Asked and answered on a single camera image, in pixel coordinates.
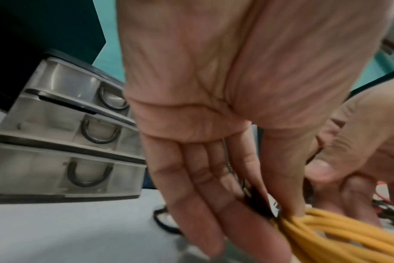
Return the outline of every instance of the black handle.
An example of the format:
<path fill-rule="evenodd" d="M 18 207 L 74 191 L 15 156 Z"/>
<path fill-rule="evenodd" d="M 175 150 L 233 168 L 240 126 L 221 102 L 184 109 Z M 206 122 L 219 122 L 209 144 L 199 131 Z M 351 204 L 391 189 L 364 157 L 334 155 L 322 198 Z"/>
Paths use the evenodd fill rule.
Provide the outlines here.
<path fill-rule="evenodd" d="M 105 100 L 104 95 L 105 95 L 105 88 L 104 88 L 104 87 L 100 87 L 100 89 L 99 89 L 99 100 L 100 100 L 106 107 L 108 107 L 109 109 L 111 109 L 111 110 L 126 110 L 127 108 L 129 108 L 129 104 L 128 104 L 126 101 L 125 101 L 125 102 L 123 103 L 123 105 L 120 106 L 120 107 L 116 107 L 116 106 L 110 105 L 110 104 Z"/>
<path fill-rule="evenodd" d="M 117 137 L 120 134 L 120 129 L 115 129 L 114 133 L 112 134 L 112 136 L 110 138 L 107 139 L 98 139 L 98 138 L 94 138 L 92 137 L 89 132 L 87 131 L 89 127 L 89 120 L 84 120 L 81 122 L 81 134 L 89 141 L 96 143 L 96 144 L 107 144 L 107 143 L 111 143 L 114 140 L 117 139 Z"/>
<path fill-rule="evenodd" d="M 110 175 L 110 173 L 113 170 L 113 167 L 107 166 L 105 169 L 105 172 L 103 173 L 103 176 L 100 177 L 98 180 L 92 181 L 92 182 L 81 182 L 77 178 L 76 175 L 76 167 L 77 163 L 76 162 L 70 162 L 68 167 L 67 167 L 67 178 L 69 181 L 71 181 L 73 184 L 80 186 L 80 187 L 92 187 L 101 184 L 104 182 Z"/>

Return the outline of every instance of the yellow cable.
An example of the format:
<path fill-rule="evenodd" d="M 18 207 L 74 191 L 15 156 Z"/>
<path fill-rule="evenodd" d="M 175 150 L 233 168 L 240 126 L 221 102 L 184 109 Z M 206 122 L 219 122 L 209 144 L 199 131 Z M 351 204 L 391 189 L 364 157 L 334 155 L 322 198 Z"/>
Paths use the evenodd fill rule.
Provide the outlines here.
<path fill-rule="evenodd" d="M 278 218 L 277 227 L 302 263 L 394 263 L 394 234 L 351 218 L 309 208 L 302 218 Z M 327 239 L 318 231 L 374 250 Z"/>

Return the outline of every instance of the human hand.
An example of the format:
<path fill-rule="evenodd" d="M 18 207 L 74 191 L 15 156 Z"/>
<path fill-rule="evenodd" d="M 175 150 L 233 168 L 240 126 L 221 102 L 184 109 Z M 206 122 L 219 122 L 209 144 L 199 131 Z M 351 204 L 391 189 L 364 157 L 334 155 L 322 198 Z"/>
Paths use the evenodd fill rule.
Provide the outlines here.
<path fill-rule="evenodd" d="M 153 182 L 203 252 L 224 236 L 287 262 L 282 235 L 220 183 L 233 169 L 303 215 L 308 147 L 376 52 L 394 1 L 119 0 L 126 98 Z M 261 161 L 249 125 L 264 128 Z"/>
<path fill-rule="evenodd" d="M 313 206 L 381 226 L 371 206 L 378 181 L 394 203 L 394 80 L 346 101 L 311 147 L 323 150 L 306 167 Z"/>

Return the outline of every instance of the drawer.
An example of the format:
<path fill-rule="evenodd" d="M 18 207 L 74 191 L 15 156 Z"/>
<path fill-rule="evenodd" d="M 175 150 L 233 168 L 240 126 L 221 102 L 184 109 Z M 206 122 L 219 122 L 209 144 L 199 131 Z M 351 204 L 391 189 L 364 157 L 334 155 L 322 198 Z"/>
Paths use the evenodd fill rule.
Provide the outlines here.
<path fill-rule="evenodd" d="M 0 124 L 0 135 L 88 146 L 144 159 L 135 127 L 29 94 L 18 97 Z"/>
<path fill-rule="evenodd" d="M 0 143 L 0 195 L 139 196 L 145 165 Z"/>
<path fill-rule="evenodd" d="M 122 82 L 111 81 L 59 58 L 42 60 L 25 88 L 68 96 L 125 117 L 129 113 Z"/>

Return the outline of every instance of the teal wall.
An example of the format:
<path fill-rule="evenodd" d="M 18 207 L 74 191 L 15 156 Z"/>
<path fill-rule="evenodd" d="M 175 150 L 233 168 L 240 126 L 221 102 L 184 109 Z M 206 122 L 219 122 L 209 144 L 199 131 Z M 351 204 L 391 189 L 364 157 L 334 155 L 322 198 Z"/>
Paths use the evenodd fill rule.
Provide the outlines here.
<path fill-rule="evenodd" d="M 93 63 L 93 66 L 105 71 L 115 78 L 125 81 L 122 67 L 122 58 L 119 46 L 119 37 L 116 25 L 116 11 L 114 0 L 93 0 L 99 16 L 100 23 L 106 38 L 106 44 Z M 357 80 L 353 89 L 367 84 L 389 73 L 386 67 L 378 60 L 378 56 L 370 61 Z"/>

